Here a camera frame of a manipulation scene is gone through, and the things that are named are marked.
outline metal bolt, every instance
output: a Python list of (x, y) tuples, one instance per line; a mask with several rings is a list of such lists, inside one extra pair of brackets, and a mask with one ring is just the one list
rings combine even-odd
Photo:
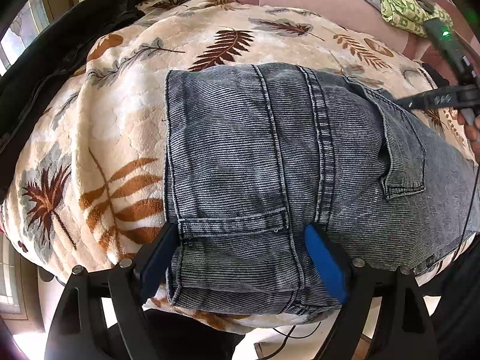
[(360, 257), (355, 257), (353, 260), (352, 260), (352, 263), (354, 266), (356, 266), (357, 268), (363, 268), (365, 266), (365, 260), (364, 259), (361, 259)]
[(79, 275), (83, 272), (83, 268), (81, 265), (76, 265), (73, 267), (73, 269), (71, 270), (71, 272), (74, 274), (74, 275)]
[(406, 265), (401, 265), (400, 272), (403, 273), (404, 275), (409, 275), (411, 272), (411, 269), (408, 268)]
[(120, 261), (120, 268), (128, 268), (131, 266), (132, 260), (131, 259), (123, 259)]

